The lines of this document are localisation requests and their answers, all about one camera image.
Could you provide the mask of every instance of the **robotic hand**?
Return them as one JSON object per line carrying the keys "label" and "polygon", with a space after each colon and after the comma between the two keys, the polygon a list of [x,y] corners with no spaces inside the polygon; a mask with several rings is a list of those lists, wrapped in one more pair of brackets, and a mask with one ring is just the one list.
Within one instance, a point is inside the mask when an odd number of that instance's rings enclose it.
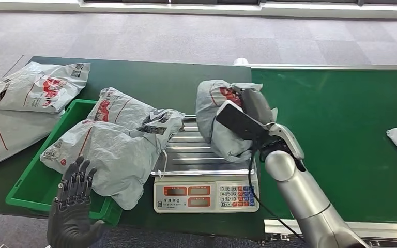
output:
{"label": "robotic hand", "polygon": [[51,204],[48,221],[48,243],[51,248],[88,248],[104,231],[104,221],[90,225],[90,192],[95,172],[88,175],[89,160],[83,157],[69,166],[58,185],[57,197]]}
{"label": "robotic hand", "polygon": [[299,224],[312,248],[358,248],[369,246],[344,222],[304,167],[303,151],[291,131],[275,122],[276,115],[264,96],[253,89],[239,92],[243,112],[228,104],[216,120],[259,149],[265,169]]}

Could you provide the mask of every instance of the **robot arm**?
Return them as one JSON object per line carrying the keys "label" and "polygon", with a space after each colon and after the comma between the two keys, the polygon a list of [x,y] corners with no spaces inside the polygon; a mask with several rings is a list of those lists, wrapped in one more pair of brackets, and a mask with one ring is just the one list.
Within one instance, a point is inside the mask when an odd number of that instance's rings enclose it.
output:
{"label": "robot arm", "polygon": [[312,248],[369,246],[344,222],[303,165],[303,151],[291,133],[275,123],[264,96],[253,89],[240,92],[244,113],[227,105],[216,120],[245,140],[253,140],[265,158],[265,169]]}

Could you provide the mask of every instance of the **package on conveyor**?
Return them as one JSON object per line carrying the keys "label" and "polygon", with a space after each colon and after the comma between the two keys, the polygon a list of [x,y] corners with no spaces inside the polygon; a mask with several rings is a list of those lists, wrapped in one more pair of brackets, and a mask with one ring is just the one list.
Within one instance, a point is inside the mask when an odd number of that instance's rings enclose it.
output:
{"label": "package on conveyor", "polygon": [[229,162],[241,163],[250,159],[252,141],[238,138],[231,130],[215,121],[217,113],[225,101],[230,100],[242,107],[242,100],[235,87],[261,90],[262,84],[234,83],[224,80],[203,81],[198,85],[195,115],[197,126],[203,139],[210,143],[211,149]]}

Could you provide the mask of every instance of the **green plastic tray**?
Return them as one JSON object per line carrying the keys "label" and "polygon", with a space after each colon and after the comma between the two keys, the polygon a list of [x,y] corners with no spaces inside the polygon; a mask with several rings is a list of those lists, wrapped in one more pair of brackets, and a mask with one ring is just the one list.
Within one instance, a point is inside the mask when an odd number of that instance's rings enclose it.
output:
{"label": "green plastic tray", "polygon": [[[5,198],[7,204],[41,212],[49,212],[62,175],[46,167],[40,161],[40,155],[66,131],[78,122],[86,119],[95,103],[96,101],[74,100],[69,105],[66,113],[55,125],[45,143],[43,143],[40,150]],[[100,196],[94,191],[92,191],[90,196],[92,203],[90,205],[89,218],[104,220],[113,226],[117,225],[123,209],[111,197]]]}

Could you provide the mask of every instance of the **barcode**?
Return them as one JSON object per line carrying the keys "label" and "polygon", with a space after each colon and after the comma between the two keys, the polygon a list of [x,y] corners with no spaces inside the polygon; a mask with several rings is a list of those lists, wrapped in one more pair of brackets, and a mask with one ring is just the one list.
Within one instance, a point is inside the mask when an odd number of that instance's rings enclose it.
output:
{"label": "barcode", "polygon": [[75,69],[76,70],[81,70],[83,68],[84,64],[76,64]]}
{"label": "barcode", "polygon": [[81,71],[72,71],[71,76],[75,78],[79,78],[81,74]]}

